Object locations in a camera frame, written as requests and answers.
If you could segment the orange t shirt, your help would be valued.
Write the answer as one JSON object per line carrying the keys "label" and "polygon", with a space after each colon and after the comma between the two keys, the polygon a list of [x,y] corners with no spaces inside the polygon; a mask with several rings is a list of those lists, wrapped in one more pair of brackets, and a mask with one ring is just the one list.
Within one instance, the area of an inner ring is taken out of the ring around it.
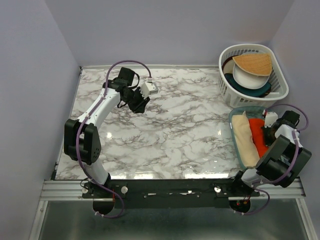
{"label": "orange t shirt", "polygon": [[263,127],[265,125],[265,121],[260,118],[250,118],[248,121],[253,143],[257,149],[259,157],[261,158],[269,149],[264,140]]}

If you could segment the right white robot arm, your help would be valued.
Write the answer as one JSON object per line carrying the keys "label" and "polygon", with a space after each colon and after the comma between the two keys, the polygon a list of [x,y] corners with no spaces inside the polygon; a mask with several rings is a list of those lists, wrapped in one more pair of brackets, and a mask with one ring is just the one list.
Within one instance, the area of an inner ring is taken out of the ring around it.
{"label": "right white robot arm", "polygon": [[244,170],[230,183],[230,191],[241,196],[259,186],[288,187],[299,175],[312,153],[300,142],[300,115],[287,110],[279,117],[264,110],[261,118],[233,115],[230,126],[238,159]]}

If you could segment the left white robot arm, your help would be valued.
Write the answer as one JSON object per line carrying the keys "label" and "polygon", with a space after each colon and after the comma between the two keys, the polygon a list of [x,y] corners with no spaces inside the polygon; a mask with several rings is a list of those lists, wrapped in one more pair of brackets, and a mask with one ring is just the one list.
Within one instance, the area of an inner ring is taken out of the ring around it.
{"label": "left white robot arm", "polygon": [[114,79],[106,79],[93,104],[77,119],[64,124],[63,151],[80,167],[91,181],[96,181],[93,191],[101,198],[107,197],[111,185],[110,174],[104,169],[99,156],[102,151],[99,129],[114,108],[128,106],[134,114],[142,114],[150,95],[159,89],[151,77],[143,84],[133,84],[140,76],[130,68],[122,67]]}

